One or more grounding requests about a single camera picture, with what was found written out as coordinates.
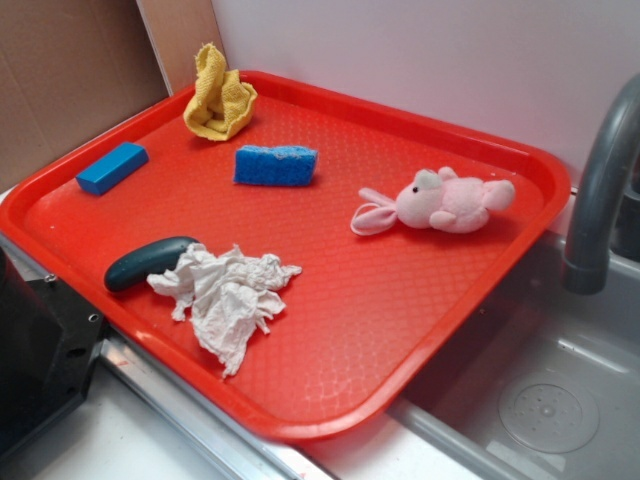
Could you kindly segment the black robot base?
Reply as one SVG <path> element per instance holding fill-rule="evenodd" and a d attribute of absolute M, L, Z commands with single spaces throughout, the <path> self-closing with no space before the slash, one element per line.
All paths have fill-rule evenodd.
<path fill-rule="evenodd" d="M 1 254 L 1 459 L 86 399 L 104 315 L 56 277 L 25 280 Z"/>

